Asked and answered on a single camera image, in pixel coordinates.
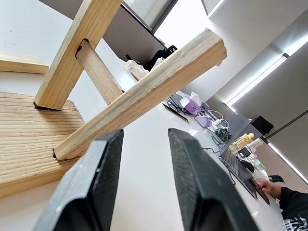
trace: plastic bag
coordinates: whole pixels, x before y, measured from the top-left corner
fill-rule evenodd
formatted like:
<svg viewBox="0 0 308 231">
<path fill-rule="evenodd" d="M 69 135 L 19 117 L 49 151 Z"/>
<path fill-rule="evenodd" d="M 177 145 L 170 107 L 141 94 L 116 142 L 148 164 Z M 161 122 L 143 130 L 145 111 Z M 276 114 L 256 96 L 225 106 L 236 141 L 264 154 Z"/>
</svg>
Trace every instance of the plastic bag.
<svg viewBox="0 0 308 231">
<path fill-rule="evenodd" d="M 140 80 L 145 77 L 149 71 L 144 69 L 143 66 L 138 65 L 133 60 L 128 60 L 126 62 L 126 67 L 128 68 L 129 72 L 134 76 L 136 80 Z"/>
</svg>

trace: person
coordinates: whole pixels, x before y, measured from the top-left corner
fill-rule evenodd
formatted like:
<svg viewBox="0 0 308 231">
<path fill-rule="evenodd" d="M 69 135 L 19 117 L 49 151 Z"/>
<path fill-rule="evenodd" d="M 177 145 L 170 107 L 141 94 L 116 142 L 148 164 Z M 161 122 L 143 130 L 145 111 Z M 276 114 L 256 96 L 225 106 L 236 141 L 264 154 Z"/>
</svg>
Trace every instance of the person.
<svg viewBox="0 0 308 231">
<path fill-rule="evenodd" d="M 293 191 L 279 184 L 257 179 L 263 192 L 279 199 L 282 217 L 288 231 L 308 231 L 308 194 Z"/>
</svg>

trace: computer mouse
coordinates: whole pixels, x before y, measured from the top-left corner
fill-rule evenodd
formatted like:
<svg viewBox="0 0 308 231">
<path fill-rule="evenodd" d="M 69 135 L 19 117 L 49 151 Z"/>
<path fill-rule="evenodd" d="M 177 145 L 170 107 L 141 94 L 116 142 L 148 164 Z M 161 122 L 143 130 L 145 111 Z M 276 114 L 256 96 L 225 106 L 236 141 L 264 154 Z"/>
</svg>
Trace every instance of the computer mouse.
<svg viewBox="0 0 308 231">
<path fill-rule="evenodd" d="M 241 163 L 245 166 L 245 168 L 247 168 L 249 171 L 254 172 L 255 168 L 252 164 L 250 164 L 249 162 L 245 161 L 245 160 L 241 160 Z"/>
</svg>

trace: ceiling light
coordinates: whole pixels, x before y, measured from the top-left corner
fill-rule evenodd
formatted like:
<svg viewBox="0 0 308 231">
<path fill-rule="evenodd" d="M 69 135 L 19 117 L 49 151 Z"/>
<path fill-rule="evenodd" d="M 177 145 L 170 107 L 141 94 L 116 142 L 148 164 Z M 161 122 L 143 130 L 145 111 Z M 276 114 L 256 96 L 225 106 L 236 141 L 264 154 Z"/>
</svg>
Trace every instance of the ceiling light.
<svg viewBox="0 0 308 231">
<path fill-rule="evenodd" d="M 252 88 L 254 88 L 258 83 L 264 80 L 270 73 L 272 73 L 278 66 L 280 66 L 286 60 L 285 57 L 280 56 L 280 58 L 273 63 L 268 69 L 266 69 L 261 75 L 259 75 L 252 83 L 250 83 L 246 88 L 239 92 L 235 97 L 229 100 L 226 105 L 228 107 L 235 104 L 240 98 L 246 95 Z"/>
<path fill-rule="evenodd" d="M 271 143 L 268 143 L 269 147 L 274 150 L 275 153 L 278 154 L 278 156 L 280 156 L 280 158 L 282 160 L 284 160 L 284 162 L 287 163 L 288 166 L 290 166 L 291 169 L 293 169 L 293 171 L 301 178 L 303 179 L 304 182 L 306 182 L 306 184 L 308 184 L 308 179 L 306 179 L 306 177 Z"/>
<path fill-rule="evenodd" d="M 307 42 L 308 42 L 308 35 L 304 36 L 299 41 L 293 43 L 291 46 L 285 49 L 285 53 L 291 56 L 292 54 L 297 52 L 302 46 L 304 46 Z"/>
</svg>

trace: wooden stool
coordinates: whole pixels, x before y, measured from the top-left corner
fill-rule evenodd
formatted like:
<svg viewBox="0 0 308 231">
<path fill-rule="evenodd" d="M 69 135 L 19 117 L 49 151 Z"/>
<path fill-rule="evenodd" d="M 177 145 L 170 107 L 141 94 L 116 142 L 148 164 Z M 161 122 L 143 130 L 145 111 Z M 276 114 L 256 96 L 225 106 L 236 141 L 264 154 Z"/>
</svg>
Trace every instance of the wooden stool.
<svg viewBox="0 0 308 231">
<path fill-rule="evenodd" d="M 123 93 L 94 50 L 121 2 L 84 0 L 36 96 L 0 94 L 0 197 L 59 180 L 93 139 L 124 128 L 226 58 L 223 41 L 205 30 Z M 83 70 L 108 104 L 86 124 L 67 100 Z"/>
</svg>

